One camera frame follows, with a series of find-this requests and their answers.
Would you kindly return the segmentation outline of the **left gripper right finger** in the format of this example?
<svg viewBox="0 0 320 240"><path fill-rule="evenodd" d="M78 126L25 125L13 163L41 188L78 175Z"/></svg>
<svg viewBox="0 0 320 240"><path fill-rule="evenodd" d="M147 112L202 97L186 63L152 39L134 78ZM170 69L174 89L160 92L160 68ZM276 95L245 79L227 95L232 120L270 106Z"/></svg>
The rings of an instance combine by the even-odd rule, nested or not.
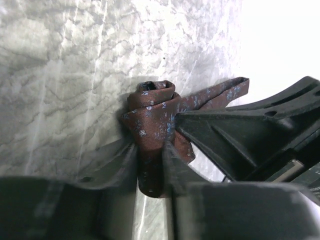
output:
<svg viewBox="0 0 320 240"><path fill-rule="evenodd" d="M170 142L162 150L170 240L317 240L320 203L305 187L210 182Z"/></svg>

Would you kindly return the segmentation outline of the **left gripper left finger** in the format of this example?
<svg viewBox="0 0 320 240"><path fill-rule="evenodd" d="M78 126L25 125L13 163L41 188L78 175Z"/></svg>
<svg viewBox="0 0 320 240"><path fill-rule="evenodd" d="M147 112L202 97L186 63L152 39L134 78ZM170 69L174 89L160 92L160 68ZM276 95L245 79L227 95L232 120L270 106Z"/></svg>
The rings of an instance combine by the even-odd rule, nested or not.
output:
<svg viewBox="0 0 320 240"><path fill-rule="evenodd" d="M137 146L109 145L102 167L75 182L35 176L0 179L3 240L130 240L137 184Z"/></svg>

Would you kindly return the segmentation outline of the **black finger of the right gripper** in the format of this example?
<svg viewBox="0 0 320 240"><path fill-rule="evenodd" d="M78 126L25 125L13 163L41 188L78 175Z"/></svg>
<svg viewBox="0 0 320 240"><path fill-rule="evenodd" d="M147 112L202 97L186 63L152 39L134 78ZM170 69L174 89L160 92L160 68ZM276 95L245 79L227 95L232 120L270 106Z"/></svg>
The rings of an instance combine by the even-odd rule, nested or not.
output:
<svg viewBox="0 0 320 240"><path fill-rule="evenodd" d="M320 161L320 82L306 76L264 100L176 117L178 131L232 181L277 181Z"/></svg>

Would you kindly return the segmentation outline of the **brown floral necktie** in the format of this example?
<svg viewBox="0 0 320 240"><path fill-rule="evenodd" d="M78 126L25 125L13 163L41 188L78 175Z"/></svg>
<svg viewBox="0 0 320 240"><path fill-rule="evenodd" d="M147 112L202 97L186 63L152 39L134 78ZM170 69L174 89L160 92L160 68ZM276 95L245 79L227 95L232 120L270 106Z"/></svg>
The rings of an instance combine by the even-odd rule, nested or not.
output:
<svg viewBox="0 0 320 240"><path fill-rule="evenodd" d="M188 111L225 108L246 95L250 80L236 77L181 97L176 86L168 81L146 81L127 97L127 113L121 116L130 130L138 151L138 187L146 196L164 198L162 148L171 142L182 160L195 159L191 142L175 129L175 116Z"/></svg>

